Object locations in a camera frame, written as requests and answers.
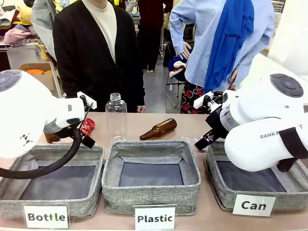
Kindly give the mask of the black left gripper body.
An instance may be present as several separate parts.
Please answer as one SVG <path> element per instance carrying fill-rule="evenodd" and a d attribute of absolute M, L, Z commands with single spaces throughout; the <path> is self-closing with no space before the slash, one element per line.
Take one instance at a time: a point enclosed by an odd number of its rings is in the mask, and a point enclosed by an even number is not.
<path fill-rule="evenodd" d="M 70 124 L 65 128 L 61 128 L 58 125 L 56 125 L 55 121 L 52 121 L 44 126 L 44 133 L 53 134 L 58 138 L 72 138 L 74 139 L 75 130 L 77 130 L 78 125 L 80 122 Z"/>

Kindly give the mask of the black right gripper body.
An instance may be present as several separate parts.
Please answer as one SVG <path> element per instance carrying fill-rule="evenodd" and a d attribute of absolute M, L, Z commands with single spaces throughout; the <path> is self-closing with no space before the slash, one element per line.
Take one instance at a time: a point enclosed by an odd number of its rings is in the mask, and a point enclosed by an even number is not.
<path fill-rule="evenodd" d="M 223 111 L 222 106 L 219 106 L 217 109 L 215 109 L 211 114 L 205 119 L 207 124 L 211 127 L 210 131 L 216 131 L 217 132 L 217 139 L 222 138 L 225 139 L 229 133 L 227 131 L 221 120 L 220 120 L 220 113 Z"/>

